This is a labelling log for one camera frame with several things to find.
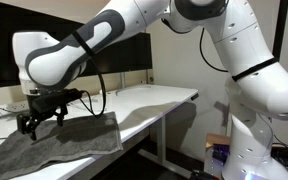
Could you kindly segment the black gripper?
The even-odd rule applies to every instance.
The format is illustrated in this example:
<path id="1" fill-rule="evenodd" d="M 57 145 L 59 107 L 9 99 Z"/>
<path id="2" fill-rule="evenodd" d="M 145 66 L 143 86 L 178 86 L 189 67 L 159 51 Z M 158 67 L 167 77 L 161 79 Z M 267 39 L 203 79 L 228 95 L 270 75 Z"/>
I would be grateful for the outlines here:
<path id="1" fill-rule="evenodd" d="M 67 104 L 82 97 L 77 89 L 64 89 L 51 94 L 29 99 L 29 112 L 17 116 L 17 129 L 22 134 L 29 134 L 35 141 L 38 125 L 52 116 L 57 117 L 57 124 L 63 126 L 64 116 L 68 114 Z"/>

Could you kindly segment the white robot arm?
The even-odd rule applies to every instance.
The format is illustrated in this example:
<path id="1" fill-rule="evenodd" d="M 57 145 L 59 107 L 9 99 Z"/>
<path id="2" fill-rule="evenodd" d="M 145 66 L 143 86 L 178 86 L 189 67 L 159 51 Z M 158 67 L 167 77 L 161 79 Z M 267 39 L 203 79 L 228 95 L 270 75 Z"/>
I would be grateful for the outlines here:
<path id="1" fill-rule="evenodd" d="M 225 72 L 232 121 L 223 180 L 288 180 L 271 156 L 268 118 L 288 120 L 288 72 L 269 51 L 248 0 L 110 0 L 89 22 L 61 41 L 42 31 L 12 37 L 22 91 L 54 97 L 109 45 L 134 36 L 156 20 L 185 34 L 210 34 Z"/>

